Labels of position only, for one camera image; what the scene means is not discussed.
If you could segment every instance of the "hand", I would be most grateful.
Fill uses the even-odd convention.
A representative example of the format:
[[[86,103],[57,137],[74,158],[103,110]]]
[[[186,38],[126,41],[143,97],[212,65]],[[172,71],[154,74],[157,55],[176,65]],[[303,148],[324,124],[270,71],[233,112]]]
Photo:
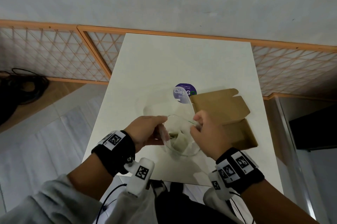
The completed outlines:
[[[195,126],[192,126],[190,130],[191,136],[206,156],[216,161],[232,147],[223,127],[215,124],[206,111],[199,111],[193,119],[199,122],[202,128],[201,131],[198,131]]]
[[[136,153],[145,145],[163,145],[158,126],[163,126],[166,120],[166,116],[140,116],[124,129],[134,142]]]

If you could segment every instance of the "person's right hand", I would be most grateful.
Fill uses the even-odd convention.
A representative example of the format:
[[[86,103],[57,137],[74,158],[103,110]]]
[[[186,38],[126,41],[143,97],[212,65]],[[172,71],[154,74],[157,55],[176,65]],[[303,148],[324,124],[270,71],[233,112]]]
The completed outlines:
[[[197,112],[193,119],[199,122],[202,128],[201,131],[198,131],[195,126],[192,126],[190,130],[191,136],[206,156],[216,161],[232,147],[223,127],[216,124],[206,111]]]

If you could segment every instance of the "wooden floor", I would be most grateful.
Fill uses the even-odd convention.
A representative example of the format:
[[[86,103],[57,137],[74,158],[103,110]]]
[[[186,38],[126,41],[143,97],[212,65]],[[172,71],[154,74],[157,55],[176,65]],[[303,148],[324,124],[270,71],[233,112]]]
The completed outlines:
[[[85,84],[83,83],[50,81],[49,87],[40,99],[27,105],[18,106],[17,110],[9,118],[9,120],[7,120],[4,124],[0,126],[0,133],[6,131],[12,126],[30,117],[31,115],[44,109],[45,107],[48,107],[57,100],[65,97],[66,95],[84,85]]]

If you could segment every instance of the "cardboard flap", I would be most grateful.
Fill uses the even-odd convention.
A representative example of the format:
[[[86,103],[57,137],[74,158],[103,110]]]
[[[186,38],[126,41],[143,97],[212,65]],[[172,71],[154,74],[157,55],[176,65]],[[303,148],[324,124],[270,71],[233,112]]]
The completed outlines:
[[[243,120],[249,113],[241,96],[235,96],[238,90],[231,88],[204,94],[191,95],[195,112],[206,110],[221,124],[230,124]]]

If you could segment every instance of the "gray sleeve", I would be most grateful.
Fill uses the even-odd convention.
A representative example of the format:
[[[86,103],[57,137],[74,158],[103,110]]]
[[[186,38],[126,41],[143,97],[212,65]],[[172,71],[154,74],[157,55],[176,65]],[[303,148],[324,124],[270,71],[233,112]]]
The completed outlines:
[[[67,176],[45,182],[41,190],[0,218],[0,223],[92,224],[101,203],[78,192]]]

